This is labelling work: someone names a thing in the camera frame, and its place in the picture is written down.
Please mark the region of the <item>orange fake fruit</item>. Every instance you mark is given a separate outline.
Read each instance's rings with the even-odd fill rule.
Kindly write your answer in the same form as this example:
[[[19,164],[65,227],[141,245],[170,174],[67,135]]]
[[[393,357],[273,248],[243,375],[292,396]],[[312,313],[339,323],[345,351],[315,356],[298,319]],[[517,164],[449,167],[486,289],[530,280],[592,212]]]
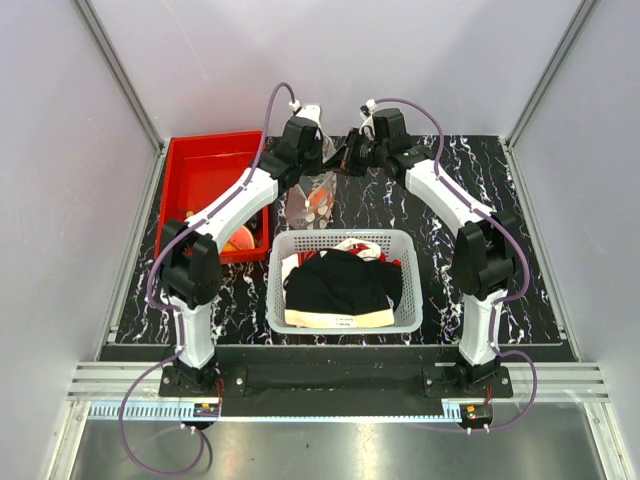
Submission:
[[[321,205],[326,199],[326,190],[323,188],[317,188],[311,191],[308,195],[308,200],[311,205]]]

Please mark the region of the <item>clear zip top bag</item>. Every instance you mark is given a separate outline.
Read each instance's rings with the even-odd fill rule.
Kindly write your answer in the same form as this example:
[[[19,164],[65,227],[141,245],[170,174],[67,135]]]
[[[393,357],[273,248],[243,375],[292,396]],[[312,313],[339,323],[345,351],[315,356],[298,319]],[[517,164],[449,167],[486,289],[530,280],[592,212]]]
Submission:
[[[332,171],[302,176],[289,189],[285,205],[288,225],[297,230],[319,230],[328,226],[337,190],[337,174]]]

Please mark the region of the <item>red watermelon slice toy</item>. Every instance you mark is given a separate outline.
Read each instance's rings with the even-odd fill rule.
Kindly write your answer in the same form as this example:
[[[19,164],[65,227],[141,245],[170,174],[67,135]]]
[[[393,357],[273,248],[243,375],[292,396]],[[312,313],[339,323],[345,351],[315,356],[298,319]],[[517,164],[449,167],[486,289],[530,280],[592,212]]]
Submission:
[[[229,245],[236,250],[252,250],[256,247],[255,237],[252,231],[246,227],[240,227],[229,239]]]

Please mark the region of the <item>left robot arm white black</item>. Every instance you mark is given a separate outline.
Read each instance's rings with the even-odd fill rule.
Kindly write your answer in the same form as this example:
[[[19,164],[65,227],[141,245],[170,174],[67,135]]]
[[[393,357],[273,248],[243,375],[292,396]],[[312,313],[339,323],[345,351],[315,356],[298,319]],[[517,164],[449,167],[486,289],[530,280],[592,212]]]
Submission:
[[[163,227],[149,280],[166,292],[167,302],[157,308],[174,314],[177,338],[170,360],[193,395],[208,394],[216,382],[209,308],[222,282],[222,248],[251,217],[302,176],[318,174],[322,165],[321,107],[307,104],[288,119],[280,138],[259,148],[251,166],[218,199],[191,219]]]

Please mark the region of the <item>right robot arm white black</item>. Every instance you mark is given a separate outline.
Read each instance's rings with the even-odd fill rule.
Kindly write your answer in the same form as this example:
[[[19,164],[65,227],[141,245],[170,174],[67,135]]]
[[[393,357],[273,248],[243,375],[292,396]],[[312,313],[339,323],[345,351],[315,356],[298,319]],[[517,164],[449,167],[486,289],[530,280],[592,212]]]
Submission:
[[[514,219],[475,200],[439,165],[441,154],[412,143],[397,108],[362,107],[363,123],[327,161],[328,168],[362,176],[377,168],[422,200],[454,237],[452,284],[462,292],[463,332],[455,364],[444,382],[476,396],[498,374],[499,316],[508,299],[522,250],[511,232]]]

